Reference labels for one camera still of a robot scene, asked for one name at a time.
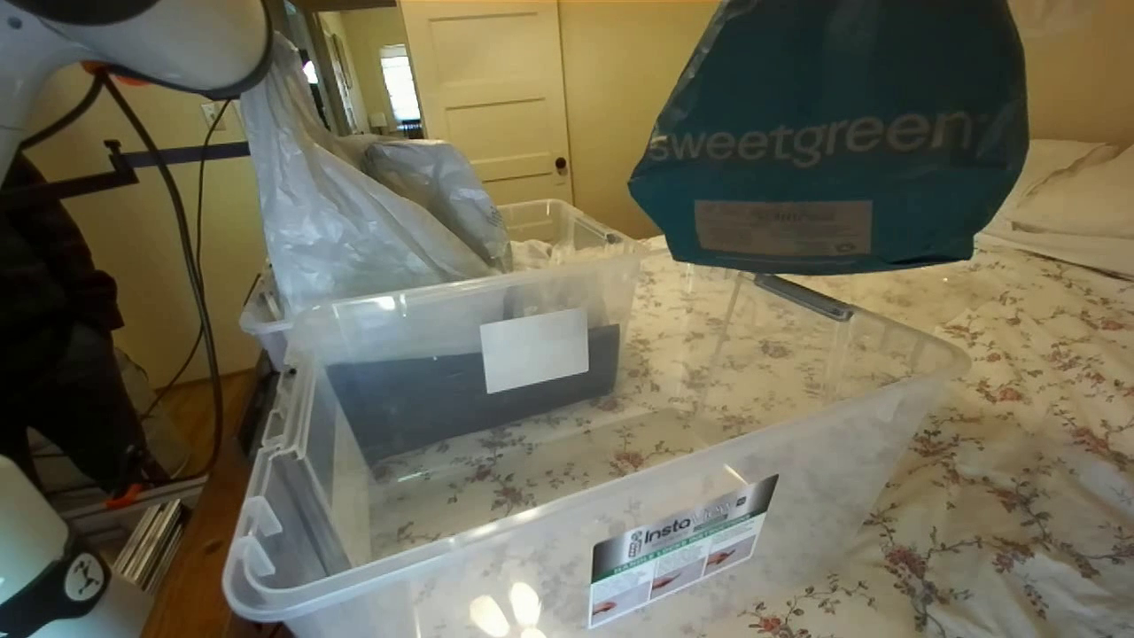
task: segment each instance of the plastic bag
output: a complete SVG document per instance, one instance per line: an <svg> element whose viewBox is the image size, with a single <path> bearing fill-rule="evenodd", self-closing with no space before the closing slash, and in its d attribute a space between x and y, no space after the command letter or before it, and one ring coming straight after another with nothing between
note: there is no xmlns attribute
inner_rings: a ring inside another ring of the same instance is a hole
<svg viewBox="0 0 1134 638"><path fill-rule="evenodd" d="M727 0L630 176L685 264L966 260L1026 153L1005 0Z"/></svg>
<svg viewBox="0 0 1134 638"><path fill-rule="evenodd" d="M469 158L438 140L371 140L362 169L397 195L426 207L479 260L509 265L508 232Z"/></svg>
<svg viewBox="0 0 1134 638"><path fill-rule="evenodd" d="M271 72L239 104L284 314L491 273L430 209L349 164L349 144L320 125L290 41L277 38Z"/></svg>

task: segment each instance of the wooden floor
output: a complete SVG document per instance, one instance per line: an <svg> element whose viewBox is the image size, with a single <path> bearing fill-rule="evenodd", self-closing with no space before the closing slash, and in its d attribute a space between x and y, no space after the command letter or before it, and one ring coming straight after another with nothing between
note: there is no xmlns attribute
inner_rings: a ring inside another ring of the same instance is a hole
<svg viewBox="0 0 1134 638"><path fill-rule="evenodd" d="M244 424L244 412L255 392L255 371L222 376L219 392L222 392L222 428L237 434ZM164 412L186 453L186 463L182 476L201 476L214 460L214 438L215 438L214 383L172 385L164 397Z"/></svg>

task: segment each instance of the label sticker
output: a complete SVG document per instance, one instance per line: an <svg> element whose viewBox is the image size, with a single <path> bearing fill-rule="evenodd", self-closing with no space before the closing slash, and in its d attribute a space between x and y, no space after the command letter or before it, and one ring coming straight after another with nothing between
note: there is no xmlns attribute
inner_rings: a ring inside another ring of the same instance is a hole
<svg viewBox="0 0 1134 638"><path fill-rule="evenodd" d="M755 553L776 476L607 540L592 553L589 626L630 616L694 580L721 574Z"/></svg>
<svg viewBox="0 0 1134 638"><path fill-rule="evenodd" d="M485 392L519 391L592 368L589 313L547 313L480 326Z"/></svg>
<svg viewBox="0 0 1134 638"><path fill-rule="evenodd" d="M697 203L694 222L711 252L870 254L870 203Z"/></svg>

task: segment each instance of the plastic storage bin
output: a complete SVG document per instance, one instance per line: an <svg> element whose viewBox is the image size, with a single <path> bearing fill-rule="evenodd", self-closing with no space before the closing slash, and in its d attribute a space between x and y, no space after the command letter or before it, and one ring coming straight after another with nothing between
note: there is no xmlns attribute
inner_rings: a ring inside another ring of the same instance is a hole
<svg viewBox="0 0 1134 638"><path fill-rule="evenodd" d="M371 344L382 305L321 314L321 358L268 420L222 572L248 620L388 638L711 626L836 567L962 365L782 281L649 254L613 392L386 453L328 371Z"/></svg>
<svg viewBox="0 0 1134 638"><path fill-rule="evenodd" d="M551 249L556 264L543 264L543 265L560 265L564 260L579 260L579 252L630 242L560 200L499 207L499 221L509 242L516 242L519 249L531 249L531 242ZM281 313L268 278L248 299L239 313L239 331L260 340L260 346L268 353L277 371L290 368L287 365L290 320Z"/></svg>

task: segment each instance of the door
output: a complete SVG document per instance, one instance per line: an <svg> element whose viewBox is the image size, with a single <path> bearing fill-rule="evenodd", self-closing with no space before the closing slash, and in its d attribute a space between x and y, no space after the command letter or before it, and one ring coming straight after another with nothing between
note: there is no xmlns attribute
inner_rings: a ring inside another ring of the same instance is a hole
<svg viewBox="0 0 1134 638"><path fill-rule="evenodd" d="M567 200L556 0L400 0L426 135L459 150L496 203Z"/></svg>

